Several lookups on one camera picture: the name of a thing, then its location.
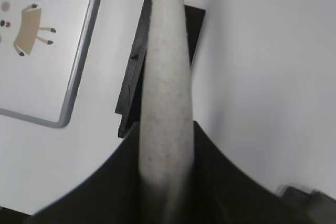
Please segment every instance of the silver metal frame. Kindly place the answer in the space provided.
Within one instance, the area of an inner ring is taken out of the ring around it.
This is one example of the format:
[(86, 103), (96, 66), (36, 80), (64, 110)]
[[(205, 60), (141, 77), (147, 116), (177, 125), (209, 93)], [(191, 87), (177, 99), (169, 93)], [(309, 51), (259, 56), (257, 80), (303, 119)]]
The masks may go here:
[(9, 116), (11, 118), (16, 118), (19, 120), (24, 120), (43, 126), (51, 128), (61, 128), (70, 122), (72, 110), (75, 104), (75, 99), (82, 76), (82, 71), (84, 68), (87, 52), (89, 49), (91, 36), (96, 22), (97, 13), (100, 5), (100, 0), (90, 0), (86, 16), (84, 19), (83, 29), (80, 35), (78, 48), (75, 56), (74, 63), (72, 65), (71, 75), (67, 87), (67, 92), (64, 97), (61, 113), (58, 122), (47, 121), (44, 119), (39, 119), (33, 116), (0, 109), (0, 115)]

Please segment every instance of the black object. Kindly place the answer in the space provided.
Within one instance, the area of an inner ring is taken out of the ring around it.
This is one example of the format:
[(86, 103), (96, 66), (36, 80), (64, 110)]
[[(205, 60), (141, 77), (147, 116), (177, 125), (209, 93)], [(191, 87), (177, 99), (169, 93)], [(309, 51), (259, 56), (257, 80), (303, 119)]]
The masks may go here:
[[(90, 178), (27, 224), (139, 223), (139, 123)], [(235, 167), (194, 123), (192, 204), (183, 223), (310, 224)]]
[[(125, 137), (134, 122), (140, 121), (143, 66), (147, 53), (152, 0), (144, 0), (135, 38), (122, 83), (116, 113), (122, 114), (118, 137)], [(190, 63), (192, 63), (205, 10), (185, 6)]]
[(289, 206), (296, 209), (304, 209), (310, 199), (310, 194), (295, 187), (289, 186), (286, 188), (281, 199)]
[(29, 215), (0, 207), (1, 224), (22, 224)]
[(281, 199), (291, 207), (304, 211), (316, 224), (336, 223), (336, 200), (319, 191), (308, 194), (287, 187)]

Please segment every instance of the drawing on whiteboard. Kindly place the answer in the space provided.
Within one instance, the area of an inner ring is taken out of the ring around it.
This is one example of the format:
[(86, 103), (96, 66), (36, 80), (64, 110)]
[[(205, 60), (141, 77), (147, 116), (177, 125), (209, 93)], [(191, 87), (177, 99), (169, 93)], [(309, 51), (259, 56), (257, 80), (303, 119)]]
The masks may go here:
[(52, 33), (56, 32), (56, 30), (51, 27), (40, 27), (41, 13), (42, 9), (38, 8), (36, 4), (29, 5), (22, 10), (20, 31), (13, 43), (15, 50), (20, 56), (24, 56), (25, 54), (30, 55), (36, 39), (48, 45), (54, 43), (52, 40), (37, 36), (39, 30), (50, 31)]
[[(3, 2), (2, 4), (1, 4), (1, 10), (3, 11), (3, 12), (6, 12), (6, 11), (8, 11), (9, 10), (9, 8), (10, 8), (10, 3), (9, 2), (7, 2), (7, 1), (5, 1), (5, 2)], [(11, 25), (10, 25), (11, 23), (10, 22), (6, 22), (6, 21), (4, 21), (4, 20), (1, 20), (0, 21), (0, 26), (1, 27), (10, 27)]]

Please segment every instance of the whiteboard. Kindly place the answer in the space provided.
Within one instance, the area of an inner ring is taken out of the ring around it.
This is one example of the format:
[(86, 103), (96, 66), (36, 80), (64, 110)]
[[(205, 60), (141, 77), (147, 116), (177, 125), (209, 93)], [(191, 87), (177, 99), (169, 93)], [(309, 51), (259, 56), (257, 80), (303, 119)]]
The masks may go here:
[(96, 2), (0, 0), (0, 114), (68, 123)]

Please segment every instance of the brown drawn figure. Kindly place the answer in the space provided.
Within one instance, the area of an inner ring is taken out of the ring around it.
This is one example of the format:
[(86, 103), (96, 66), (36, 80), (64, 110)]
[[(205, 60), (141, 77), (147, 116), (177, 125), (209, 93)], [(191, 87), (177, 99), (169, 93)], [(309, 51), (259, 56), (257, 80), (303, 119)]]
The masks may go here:
[(20, 56), (30, 54), (34, 47), (35, 40), (38, 39), (45, 44), (51, 45), (54, 43), (51, 40), (43, 39), (37, 36), (39, 30), (50, 31), (55, 33), (56, 30), (51, 27), (40, 27), (42, 9), (36, 4), (32, 4), (22, 10), (22, 21), (19, 34), (14, 41), (14, 48)]

